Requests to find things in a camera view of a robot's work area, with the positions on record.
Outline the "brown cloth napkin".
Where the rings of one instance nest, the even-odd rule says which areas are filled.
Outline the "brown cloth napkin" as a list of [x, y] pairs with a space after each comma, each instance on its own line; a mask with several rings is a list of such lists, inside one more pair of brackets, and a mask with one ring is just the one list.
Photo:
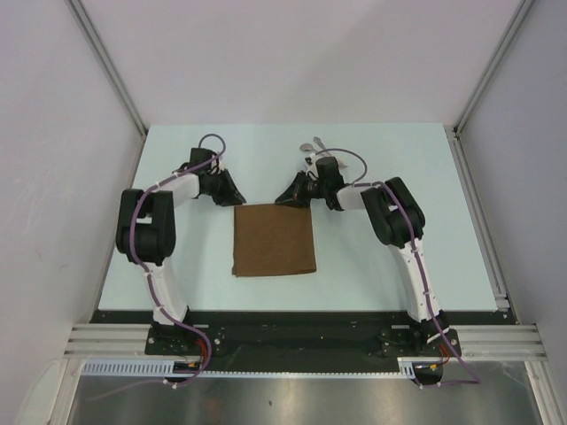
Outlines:
[[234, 276], [273, 277], [316, 270], [309, 208], [275, 204], [234, 208]]

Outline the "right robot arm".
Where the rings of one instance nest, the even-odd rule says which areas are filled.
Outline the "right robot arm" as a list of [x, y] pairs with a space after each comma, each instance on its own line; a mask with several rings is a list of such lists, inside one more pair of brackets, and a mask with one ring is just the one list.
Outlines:
[[338, 160], [312, 155], [307, 168], [296, 173], [277, 205], [308, 208], [322, 199], [332, 211], [363, 210], [378, 241], [392, 254], [407, 296], [407, 313], [415, 328], [408, 333], [410, 348], [429, 355], [449, 330], [433, 294], [423, 252], [424, 213], [400, 177], [386, 182], [346, 183]]

